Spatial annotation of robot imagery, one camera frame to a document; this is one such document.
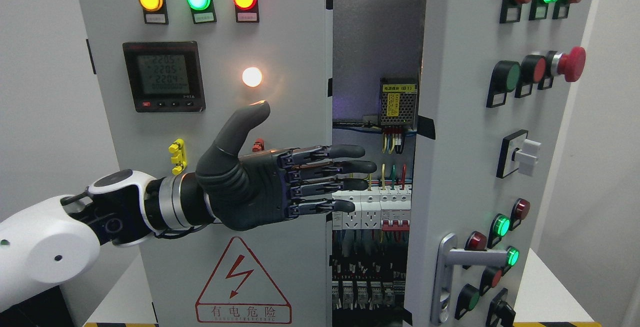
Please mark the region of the grey robotic left hand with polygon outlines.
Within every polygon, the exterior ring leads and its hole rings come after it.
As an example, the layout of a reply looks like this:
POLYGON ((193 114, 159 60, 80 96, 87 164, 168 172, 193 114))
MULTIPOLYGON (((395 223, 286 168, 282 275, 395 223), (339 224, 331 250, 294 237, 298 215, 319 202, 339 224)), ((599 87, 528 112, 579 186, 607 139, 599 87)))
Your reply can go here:
POLYGON ((336 191, 363 191, 363 178, 377 165, 363 159, 359 145, 314 145, 239 156, 249 132, 271 112, 265 100, 236 110, 199 159, 195 177, 208 195, 213 215, 234 231, 285 222, 302 215, 350 213, 353 202, 334 201, 336 191))

